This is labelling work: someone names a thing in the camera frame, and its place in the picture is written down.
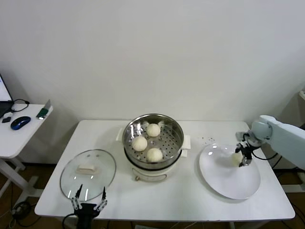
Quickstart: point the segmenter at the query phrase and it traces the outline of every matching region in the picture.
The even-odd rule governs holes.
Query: perforated steamer tray
[[[157,137],[149,137],[146,128],[149,124],[158,124],[161,133]],[[137,152],[132,147],[135,137],[143,136],[147,140],[147,148]],[[131,163],[145,170],[161,170],[175,163],[181,155],[183,131],[172,118],[162,114],[145,114],[132,120],[125,128],[122,137],[124,151]],[[163,158],[159,162],[148,162],[147,152],[151,148],[162,151]]]

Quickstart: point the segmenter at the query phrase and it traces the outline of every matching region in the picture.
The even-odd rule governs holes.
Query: white wall
[[[279,116],[305,82],[304,9],[303,0],[0,1],[0,71],[13,97],[54,105],[23,158],[56,163],[82,119]]]

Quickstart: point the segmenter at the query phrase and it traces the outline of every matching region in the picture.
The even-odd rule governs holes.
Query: white plate
[[[261,176],[252,160],[249,166],[235,167],[232,154],[236,146],[212,144],[200,155],[200,171],[206,182],[221,195],[247,199],[257,192]]]

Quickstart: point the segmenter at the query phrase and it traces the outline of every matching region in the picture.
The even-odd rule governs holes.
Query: laptop screen
[[[11,96],[9,94],[8,89],[6,88],[1,75],[0,75],[0,101],[4,102],[4,101],[12,101]]]

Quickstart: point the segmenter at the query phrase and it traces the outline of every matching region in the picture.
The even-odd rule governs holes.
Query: glass lid
[[[105,150],[93,149],[78,154],[61,174],[61,191],[67,198],[81,187],[80,201],[96,198],[112,182],[116,171],[113,156]]]

